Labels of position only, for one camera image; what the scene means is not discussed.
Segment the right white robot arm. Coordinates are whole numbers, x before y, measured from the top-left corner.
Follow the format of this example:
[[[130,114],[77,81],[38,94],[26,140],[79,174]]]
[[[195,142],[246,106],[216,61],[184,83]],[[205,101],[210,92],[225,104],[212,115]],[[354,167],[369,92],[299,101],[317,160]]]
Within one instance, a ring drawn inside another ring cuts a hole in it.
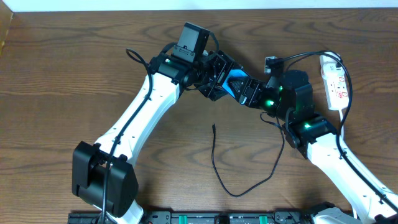
[[[314,111],[308,75],[290,70],[267,82],[234,69],[223,88],[242,105],[280,118],[286,141],[334,183],[357,213],[352,222],[397,223],[397,195],[352,153],[339,131]]]

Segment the blue Galaxy smartphone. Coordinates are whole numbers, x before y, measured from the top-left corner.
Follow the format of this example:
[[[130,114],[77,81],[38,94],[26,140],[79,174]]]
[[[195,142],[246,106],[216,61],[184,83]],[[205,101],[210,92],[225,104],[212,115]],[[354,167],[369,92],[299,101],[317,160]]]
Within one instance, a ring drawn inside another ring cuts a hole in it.
[[[225,81],[222,84],[222,88],[233,98],[236,97],[238,90],[240,89],[243,81],[248,78],[249,75],[241,69],[232,69],[228,73]]]

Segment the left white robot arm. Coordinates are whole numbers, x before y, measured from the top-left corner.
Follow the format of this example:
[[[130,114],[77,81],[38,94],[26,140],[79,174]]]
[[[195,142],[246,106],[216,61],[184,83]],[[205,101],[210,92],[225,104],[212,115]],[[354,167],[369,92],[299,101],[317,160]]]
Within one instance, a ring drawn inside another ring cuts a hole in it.
[[[227,94],[223,83],[241,65],[220,49],[207,52],[208,39],[214,38],[208,29],[187,22],[179,40],[150,62],[126,49],[146,70],[143,86],[107,132],[94,144],[80,142],[73,152],[72,192],[101,210],[92,223],[139,223],[144,211],[135,201],[134,166],[156,124],[185,91],[200,91],[213,101]]]

